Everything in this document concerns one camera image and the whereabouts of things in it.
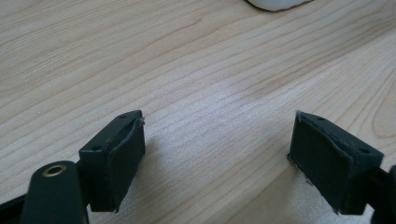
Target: wooden table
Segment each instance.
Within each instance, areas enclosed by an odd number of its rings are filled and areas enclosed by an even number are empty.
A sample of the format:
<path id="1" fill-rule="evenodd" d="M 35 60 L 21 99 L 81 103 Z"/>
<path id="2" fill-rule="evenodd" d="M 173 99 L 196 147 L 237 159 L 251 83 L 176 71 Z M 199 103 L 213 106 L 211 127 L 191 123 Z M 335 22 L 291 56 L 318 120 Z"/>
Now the wooden table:
<path id="1" fill-rule="evenodd" d="M 92 223 L 369 223 L 337 216 L 286 159 L 296 110 L 396 163 L 396 1 L 3 0 L 0 203 L 141 109 L 148 153 Z"/>

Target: metal ring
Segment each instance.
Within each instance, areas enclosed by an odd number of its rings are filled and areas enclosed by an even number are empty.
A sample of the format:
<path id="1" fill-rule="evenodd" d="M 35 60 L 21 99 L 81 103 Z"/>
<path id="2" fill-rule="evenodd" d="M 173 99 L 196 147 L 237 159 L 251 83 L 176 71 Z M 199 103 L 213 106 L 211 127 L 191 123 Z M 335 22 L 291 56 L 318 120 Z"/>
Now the metal ring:
<path id="1" fill-rule="evenodd" d="M 66 166 L 65 165 L 53 165 L 49 168 L 47 168 L 44 172 L 43 172 L 43 176 L 45 177 L 53 177 L 56 175 L 59 175 L 61 173 L 63 173 L 66 170 Z"/>

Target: screw hole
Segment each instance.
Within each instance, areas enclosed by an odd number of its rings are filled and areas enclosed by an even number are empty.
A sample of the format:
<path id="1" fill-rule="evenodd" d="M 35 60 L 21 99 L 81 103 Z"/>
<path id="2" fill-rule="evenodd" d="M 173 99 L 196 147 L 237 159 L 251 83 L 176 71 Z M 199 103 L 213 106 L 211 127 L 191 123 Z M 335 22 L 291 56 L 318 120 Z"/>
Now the screw hole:
<path id="1" fill-rule="evenodd" d="M 359 151 L 365 154 L 369 154 L 370 150 L 366 149 L 366 148 L 359 148 Z"/>
<path id="2" fill-rule="evenodd" d="M 91 149 L 92 149 L 93 151 L 97 151 L 97 150 L 101 149 L 101 147 L 99 147 L 99 146 L 94 146 L 94 147 L 91 147 Z"/>
<path id="3" fill-rule="evenodd" d="M 63 173 L 66 170 L 65 165 L 54 165 L 48 168 L 43 172 L 43 176 L 45 177 L 53 177 Z"/>

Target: wooden surface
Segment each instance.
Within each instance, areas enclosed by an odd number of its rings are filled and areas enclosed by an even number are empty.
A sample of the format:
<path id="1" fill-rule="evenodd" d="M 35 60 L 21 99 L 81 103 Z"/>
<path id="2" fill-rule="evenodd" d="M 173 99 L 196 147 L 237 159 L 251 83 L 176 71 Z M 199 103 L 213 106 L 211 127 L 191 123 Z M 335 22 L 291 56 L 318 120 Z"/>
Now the wooden surface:
<path id="1" fill-rule="evenodd" d="M 396 163 L 396 1 L 0 1 L 0 203 L 141 109 L 147 155 L 92 223 L 368 223 L 287 161 L 296 110 Z"/>

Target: white computer mouse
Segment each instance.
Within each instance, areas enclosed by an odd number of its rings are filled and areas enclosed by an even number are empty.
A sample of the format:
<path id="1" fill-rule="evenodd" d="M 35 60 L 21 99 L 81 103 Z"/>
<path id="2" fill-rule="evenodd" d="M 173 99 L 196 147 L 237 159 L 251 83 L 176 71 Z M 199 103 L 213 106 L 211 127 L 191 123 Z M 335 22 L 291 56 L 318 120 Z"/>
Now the white computer mouse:
<path id="1" fill-rule="evenodd" d="M 248 0 L 256 7 L 260 7 L 270 11 L 278 11 L 300 5 L 310 0 Z"/>

